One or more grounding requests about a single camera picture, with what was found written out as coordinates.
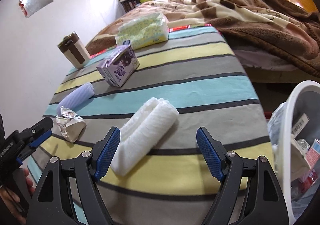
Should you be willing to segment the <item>person's left hand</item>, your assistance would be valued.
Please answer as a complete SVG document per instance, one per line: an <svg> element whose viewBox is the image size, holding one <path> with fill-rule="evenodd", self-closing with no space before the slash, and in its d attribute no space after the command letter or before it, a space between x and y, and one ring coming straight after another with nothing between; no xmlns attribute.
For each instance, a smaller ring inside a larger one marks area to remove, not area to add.
<svg viewBox="0 0 320 225"><path fill-rule="evenodd" d="M24 173L25 184L28 188L28 194L33 194L35 188L33 187L33 180L30 179L30 171L26 168L20 168ZM18 210L17 205L20 203L20 197L11 189L1 186L1 200L10 212L10 216L14 218L18 224L26 224L26 218Z"/></svg>

